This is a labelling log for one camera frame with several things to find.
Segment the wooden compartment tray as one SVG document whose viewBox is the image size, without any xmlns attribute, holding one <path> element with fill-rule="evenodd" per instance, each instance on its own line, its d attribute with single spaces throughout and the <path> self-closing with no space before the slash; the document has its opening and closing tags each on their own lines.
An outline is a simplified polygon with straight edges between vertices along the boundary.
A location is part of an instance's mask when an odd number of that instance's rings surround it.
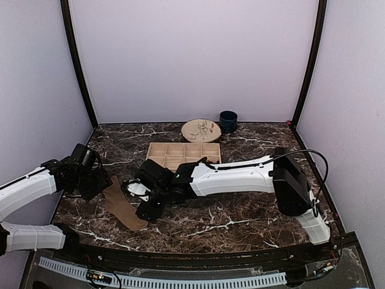
<svg viewBox="0 0 385 289">
<path fill-rule="evenodd" d="M 182 163 L 193 163 L 206 157 L 209 163 L 221 163 L 218 143 L 157 143 L 149 144 L 147 159 L 175 172 Z"/>
</svg>

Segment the plain brown sock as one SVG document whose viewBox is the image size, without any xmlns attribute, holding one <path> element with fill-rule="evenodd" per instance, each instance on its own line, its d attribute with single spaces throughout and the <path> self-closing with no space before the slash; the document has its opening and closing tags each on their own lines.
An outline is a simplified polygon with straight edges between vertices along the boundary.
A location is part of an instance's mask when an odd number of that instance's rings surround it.
<svg viewBox="0 0 385 289">
<path fill-rule="evenodd" d="M 136 215 L 137 209 L 131 205 L 123 194 L 119 179 L 111 178 L 112 185 L 104 189 L 105 208 L 113 214 L 125 227 L 131 231 L 140 231 L 148 226 L 148 221 L 139 219 Z"/>
</svg>

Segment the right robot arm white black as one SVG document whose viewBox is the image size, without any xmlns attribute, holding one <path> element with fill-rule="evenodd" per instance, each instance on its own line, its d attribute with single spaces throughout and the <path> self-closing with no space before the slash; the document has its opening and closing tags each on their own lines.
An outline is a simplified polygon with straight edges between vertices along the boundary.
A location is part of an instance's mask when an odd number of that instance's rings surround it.
<svg viewBox="0 0 385 289">
<path fill-rule="evenodd" d="M 320 261 L 330 251 L 331 227 L 319 207 L 304 170 L 293 152 L 275 148 L 272 155 L 237 163 L 211 164 L 206 157 L 182 163 L 175 172 L 148 159 L 133 182 L 124 186 L 141 199 L 137 216 L 146 221 L 160 218 L 167 204 L 214 194 L 261 192 L 276 196 L 279 211 L 297 219 L 309 236 L 307 256 Z"/>
</svg>

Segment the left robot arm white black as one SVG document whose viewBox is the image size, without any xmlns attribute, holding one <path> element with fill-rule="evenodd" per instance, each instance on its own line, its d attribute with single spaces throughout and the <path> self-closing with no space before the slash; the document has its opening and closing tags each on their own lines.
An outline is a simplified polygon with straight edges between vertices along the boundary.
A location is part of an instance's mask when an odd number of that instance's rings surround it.
<svg viewBox="0 0 385 289">
<path fill-rule="evenodd" d="M 101 164 L 87 167 L 72 161 L 50 160 L 1 186 L 1 255 L 17 250 L 54 249 L 61 250 L 73 263 L 81 262 L 85 250 L 79 245 L 78 233 L 69 226 L 17 225 L 5 219 L 45 196 L 77 190 L 83 200 L 89 201 L 111 185 Z"/>
</svg>

